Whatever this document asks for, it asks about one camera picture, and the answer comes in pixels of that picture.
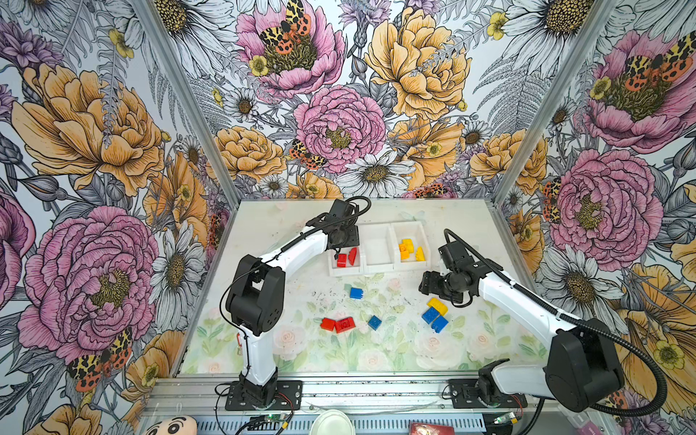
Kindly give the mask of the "blue lego brick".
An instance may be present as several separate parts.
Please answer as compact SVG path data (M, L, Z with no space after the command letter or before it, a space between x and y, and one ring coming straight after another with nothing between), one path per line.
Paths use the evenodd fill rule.
M422 320L426 324L432 324L437 318L440 317L440 312L435 307L429 307L428 310L422 315Z
M380 325L382 324L382 320L378 318L376 315L373 315L369 321L368 321L368 326L373 329L373 331L376 331Z
M449 324L449 321L444 317L444 316L439 316L437 317L432 323L431 323L431 329L433 332L439 334L441 333L444 328Z
M364 297L364 290L361 288L352 287L350 290L350 297L351 299L360 300Z

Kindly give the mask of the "yellow lego brick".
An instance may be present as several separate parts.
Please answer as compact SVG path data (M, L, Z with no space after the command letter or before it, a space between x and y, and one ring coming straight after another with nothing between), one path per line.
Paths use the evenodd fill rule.
M401 244L404 244L408 247L410 254L413 254L415 252L413 241L411 239L403 239Z
M415 251L415 258L418 262L424 262L426 260L426 255L424 253L423 247L419 246Z
M399 250L400 250L401 261L405 261L405 260L410 258L410 252L409 252L408 247L406 245L400 244Z
M440 299L433 297L429 302L428 306L430 308L435 309L441 316L447 315L449 308L444 304L444 302L440 301Z

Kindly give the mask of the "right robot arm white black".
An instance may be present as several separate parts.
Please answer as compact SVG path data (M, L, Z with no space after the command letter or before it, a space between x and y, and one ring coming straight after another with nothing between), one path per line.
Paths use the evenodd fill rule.
M520 286L490 260L477 260L466 245L450 241L439 249L446 272L427 271L419 290L453 306L466 307L463 297L479 297L504 311L547 348L544 362L515 364L500 359L478 371L478 398L493 405L504 396L530 395L553 399L580 413L625 386L621 364L608 329L597 319L587 327L576 317L540 299Z

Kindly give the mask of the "red lego brick small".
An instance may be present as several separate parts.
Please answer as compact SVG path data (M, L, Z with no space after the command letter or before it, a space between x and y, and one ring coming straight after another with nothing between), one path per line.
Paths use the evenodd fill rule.
M335 331L335 320L330 318L323 318L320 327L324 331L334 332Z

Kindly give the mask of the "red box at bottom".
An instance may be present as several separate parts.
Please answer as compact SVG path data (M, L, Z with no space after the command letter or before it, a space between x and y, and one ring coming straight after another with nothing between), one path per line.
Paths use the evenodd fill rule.
M413 422L410 426L410 435L454 435L451 426L430 424L425 422Z

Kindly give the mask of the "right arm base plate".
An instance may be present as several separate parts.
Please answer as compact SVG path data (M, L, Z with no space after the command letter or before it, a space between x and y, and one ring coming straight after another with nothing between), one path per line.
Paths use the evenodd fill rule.
M448 380L444 390L455 409L494 410L514 408L525 410L527 399L523 395L508 395L486 379L460 378Z

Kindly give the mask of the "white three-compartment container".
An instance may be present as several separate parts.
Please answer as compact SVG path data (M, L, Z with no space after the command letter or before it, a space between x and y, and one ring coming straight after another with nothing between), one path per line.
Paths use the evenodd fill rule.
M348 260L351 248L343 248L338 254L330 251L328 267L331 277L422 272L431 268L431 247L419 221L363 224L358 226L358 230L360 245L355 265L351 266ZM418 262L414 252L409 259L401 261L399 246L403 239L411 239L415 251L423 247L426 260ZM339 254L347 255L345 268L336 264Z

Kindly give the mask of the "clear plastic container corner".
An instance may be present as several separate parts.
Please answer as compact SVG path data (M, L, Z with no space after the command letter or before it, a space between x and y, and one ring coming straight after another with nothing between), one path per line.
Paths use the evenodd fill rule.
M591 421L590 417L584 411L582 413L575 413L569 409L558 406L558 411L567 418L570 425L576 430L578 435L602 435L600 428Z

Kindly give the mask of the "cartoon face plush toy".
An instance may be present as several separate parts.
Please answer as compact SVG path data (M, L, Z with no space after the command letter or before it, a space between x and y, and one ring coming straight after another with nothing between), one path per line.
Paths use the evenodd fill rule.
M145 435L197 435L197 421L187 415L175 416L148 427Z

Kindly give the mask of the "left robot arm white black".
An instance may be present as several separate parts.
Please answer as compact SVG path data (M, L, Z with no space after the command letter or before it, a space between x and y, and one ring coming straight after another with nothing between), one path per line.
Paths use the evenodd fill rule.
M272 330L284 309L286 279L326 251L359 246L357 221L371 199L337 199L330 210L306 222L299 234L260 257L246 255L220 300L220 314L240 335L243 368L230 396L256 409L267 409L281 395L273 357Z

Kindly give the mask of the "aluminium frame rail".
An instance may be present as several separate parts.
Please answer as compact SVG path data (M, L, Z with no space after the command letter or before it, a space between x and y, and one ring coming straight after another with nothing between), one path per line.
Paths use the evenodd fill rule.
M232 377L183 376L157 382L145 405L143 420L159 417L218 417L270 413L317 414L336 409L349 415L382 413L462 413L455 409L444 390L448 380L478 379L473 371L435 373L292 373L279 381L304 383L301 408L297 411L226 411L226 393Z

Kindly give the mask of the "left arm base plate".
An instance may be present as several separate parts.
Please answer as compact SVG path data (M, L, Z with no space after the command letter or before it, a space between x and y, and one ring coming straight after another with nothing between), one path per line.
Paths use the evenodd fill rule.
M297 411L301 408L304 383L277 381L269 386L233 382L226 393L226 411Z

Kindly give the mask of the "red lego brick long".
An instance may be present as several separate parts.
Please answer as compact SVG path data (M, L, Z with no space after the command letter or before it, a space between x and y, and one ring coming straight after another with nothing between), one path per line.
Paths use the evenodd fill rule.
M354 266L356 263L356 259L358 256L358 248L357 246L355 248L352 248L348 254L348 260L351 266Z

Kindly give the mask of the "white round bowl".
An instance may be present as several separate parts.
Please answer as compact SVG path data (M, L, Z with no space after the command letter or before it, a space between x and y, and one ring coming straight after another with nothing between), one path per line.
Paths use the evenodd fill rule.
M312 424L310 435L355 435L355 426L342 411L329 410L319 414Z

